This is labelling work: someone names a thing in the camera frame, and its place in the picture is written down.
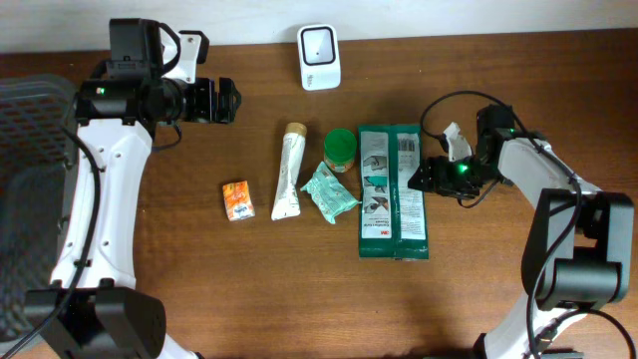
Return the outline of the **green 3M wipes packet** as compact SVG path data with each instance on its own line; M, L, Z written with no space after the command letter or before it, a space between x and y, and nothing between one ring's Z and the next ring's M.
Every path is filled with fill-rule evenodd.
M424 194L408 187L422 159L417 125L358 128L362 208L359 256L430 258Z

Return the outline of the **small orange box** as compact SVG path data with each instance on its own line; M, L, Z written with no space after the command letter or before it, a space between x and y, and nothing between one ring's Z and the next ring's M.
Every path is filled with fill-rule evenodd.
M246 180L222 186L226 215L230 221L244 220L255 216L255 210Z

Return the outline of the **green lid jar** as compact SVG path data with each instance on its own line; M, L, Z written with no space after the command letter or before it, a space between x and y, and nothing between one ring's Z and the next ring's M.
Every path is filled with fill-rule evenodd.
M357 139L347 129L334 129L324 139L324 163L334 173L348 171L354 164L356 152Z

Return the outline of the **white tube with tan cap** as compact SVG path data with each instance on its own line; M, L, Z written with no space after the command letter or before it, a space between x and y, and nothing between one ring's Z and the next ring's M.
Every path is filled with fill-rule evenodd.
M300 123L289 123L283 136L279 177L271 212L272 220L300 214L296 184L305 150L307 128Z

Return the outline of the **mint green small packet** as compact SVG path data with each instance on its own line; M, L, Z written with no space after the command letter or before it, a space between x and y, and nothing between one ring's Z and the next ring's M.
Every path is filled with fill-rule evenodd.
M336 217L353 209L360 202L345 189L334 176L328 166L321 162L311 179L302 188L330 223L336 223Z

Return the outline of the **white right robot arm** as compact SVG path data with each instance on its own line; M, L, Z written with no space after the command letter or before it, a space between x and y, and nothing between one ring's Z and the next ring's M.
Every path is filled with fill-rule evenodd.
M634 204L582 179L529 131L508 105L477 113L478 143L457 125L438 139L441 157L423 160L410 189L471 207L510 182L534 208L521 260L523 292L505 318L475 344L478 358L543 358L568 326L628 292Z

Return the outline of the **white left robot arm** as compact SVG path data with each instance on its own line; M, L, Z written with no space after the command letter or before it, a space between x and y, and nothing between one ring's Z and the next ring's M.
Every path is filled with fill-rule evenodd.
M160 126L232 123L232 80L200 77L208 38L142 18L109 24L111 56L71 105L77 176L63 247L44 289L26 295L33 334L62 358L187 358L162 302L136 288L139 190Z

